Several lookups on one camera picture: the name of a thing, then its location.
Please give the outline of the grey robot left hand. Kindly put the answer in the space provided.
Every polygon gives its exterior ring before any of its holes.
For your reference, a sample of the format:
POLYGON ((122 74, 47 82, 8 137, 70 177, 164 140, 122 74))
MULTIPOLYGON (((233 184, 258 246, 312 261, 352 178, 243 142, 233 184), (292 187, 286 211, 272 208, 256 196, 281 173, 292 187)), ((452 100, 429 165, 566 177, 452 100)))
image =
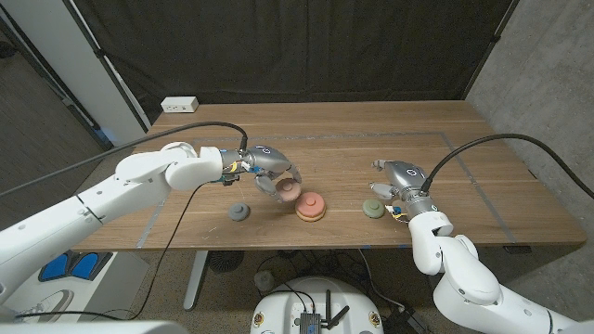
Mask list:
POLYGON ((245 150, 220 150, 223 170, 219 182, 232 185, 240 179, 241 173, 253 173, 254 184, 263 193, 278 202, 293 201, 298 195, 284 195, 273 183, 285 172, 300 184, 302 177, 298 167, 280 151, 268 146, 255 146, 245 150))

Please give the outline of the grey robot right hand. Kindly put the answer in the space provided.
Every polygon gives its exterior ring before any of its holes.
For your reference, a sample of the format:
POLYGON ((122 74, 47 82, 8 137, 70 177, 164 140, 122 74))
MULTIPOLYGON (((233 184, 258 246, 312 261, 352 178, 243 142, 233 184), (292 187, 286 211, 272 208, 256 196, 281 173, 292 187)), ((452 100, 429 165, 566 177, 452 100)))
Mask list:
POLYGON ((417 218, 435 221, 443 219, 444 215, 438 211, 428 191, 421 189, 426 176, 420 167, 409 162, 385 160, 373 161, 372 166, 380 172, 384 171, 389 181, 388 184, 369 183, 378 198, 402 201, 411 221, 417 218))

